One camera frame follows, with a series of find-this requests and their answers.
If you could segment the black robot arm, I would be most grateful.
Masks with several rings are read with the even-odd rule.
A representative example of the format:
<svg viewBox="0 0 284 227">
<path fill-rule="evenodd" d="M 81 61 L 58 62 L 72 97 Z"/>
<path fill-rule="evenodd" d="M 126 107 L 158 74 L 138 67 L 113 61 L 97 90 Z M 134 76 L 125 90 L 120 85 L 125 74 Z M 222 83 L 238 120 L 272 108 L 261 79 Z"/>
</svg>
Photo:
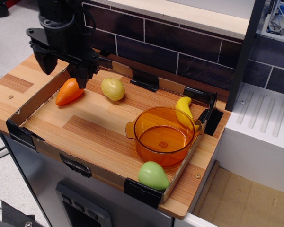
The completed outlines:
<svg viewBox="0 0 284 227">
<path fill-rule="evenodd" d="M 99 54 L 86 41 L 96 27 L 85 30 L 84 18 L 94 20 L 80 0 L 39 0 L 41 28 L 27 29 L 30 46 L 43 72 L 51 74 L 58 60 L 69 65 L 69 75 L 76 79 L 79 88 L 99 71 Z"/>
</svg>

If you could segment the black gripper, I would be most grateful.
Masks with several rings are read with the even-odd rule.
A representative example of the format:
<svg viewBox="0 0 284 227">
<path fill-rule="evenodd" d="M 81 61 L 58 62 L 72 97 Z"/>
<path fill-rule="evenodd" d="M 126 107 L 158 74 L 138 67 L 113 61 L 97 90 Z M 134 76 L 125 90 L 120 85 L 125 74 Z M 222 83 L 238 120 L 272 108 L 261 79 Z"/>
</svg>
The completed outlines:
<svg viewBox="0 0 284 227">
<path fill-rule="evenodd" d="M 40 20 L 42 28 L 29 28 L 30 46 L 42 71 L 50 75 L 63 60 L 67 71 L 75 78 L 79 89 L 85 89 L 94 73 L 99 71 L 99 54 L 85 41 L 74 20 Z"/>
</svg>

